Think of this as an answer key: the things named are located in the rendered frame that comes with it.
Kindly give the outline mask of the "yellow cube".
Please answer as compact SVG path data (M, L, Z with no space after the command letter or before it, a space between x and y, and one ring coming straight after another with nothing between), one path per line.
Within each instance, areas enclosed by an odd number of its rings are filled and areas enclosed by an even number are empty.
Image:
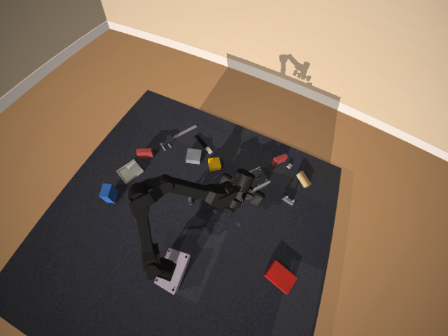
M221 162L219 157L208 158L209 170L216 171L221 169Z

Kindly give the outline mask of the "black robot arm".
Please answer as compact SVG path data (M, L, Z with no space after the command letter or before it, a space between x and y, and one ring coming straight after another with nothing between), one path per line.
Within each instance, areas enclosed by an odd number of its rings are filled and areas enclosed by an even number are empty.
M203 200L213 207L234 214L245 200L245 194L251 187L255 175L245 169L235 172L232 182L221 184L201 185L163 174L157 178L150 178L140 183L133 183L128 188L128 205L133 217L141 242L141 268L147 280L161 279L171 281L177 266L174 261L161 257L158 243L153 243L149 225L149 206L156 203L167 193ZM153 188L153 189L152 189ZM227 194L225 188L230 192ZM148 192L152 189L150 192Z

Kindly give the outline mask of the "blue cube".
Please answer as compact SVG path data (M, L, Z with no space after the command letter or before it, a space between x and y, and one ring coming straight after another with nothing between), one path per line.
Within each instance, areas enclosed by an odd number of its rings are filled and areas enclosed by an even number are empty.
M116 190L112 184L103 183L102 189L99 193L99 197L107 203L115 204L118 193L119 191Z

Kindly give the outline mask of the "red rectangular block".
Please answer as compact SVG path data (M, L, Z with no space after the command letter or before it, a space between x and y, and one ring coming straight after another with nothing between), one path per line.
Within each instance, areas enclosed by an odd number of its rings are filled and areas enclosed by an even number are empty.
M298 279L276 260L273 260L264 276L285 294L289 294Z
M136 154L139 158L153 158L152 148L147 149L136 149Z
M285 162L285 160L288 158L287 154L283 154L277 157L274 157L274 159L272 160L272 166L280 164L282 162Z

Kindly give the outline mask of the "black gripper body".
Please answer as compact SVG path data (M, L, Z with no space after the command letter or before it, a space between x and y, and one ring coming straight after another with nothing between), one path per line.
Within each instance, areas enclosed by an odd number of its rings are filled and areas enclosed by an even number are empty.
M221 176L220 181L218 182L218 184L221 184L221 183L226 182L226 181L230 181L231 178L232 178L231 175L229 175L227 173L224 173ZM258 208L263 203L263 200L265 198L265 193L260 192L259 190L257 190L255 195L252 195L252 192L253 192L253 190L249 189L249 191L247 193L244 193L245 194L245 198L248 199L248 200L252 199L251 202L250 202L250 205L254 206L255 208Z

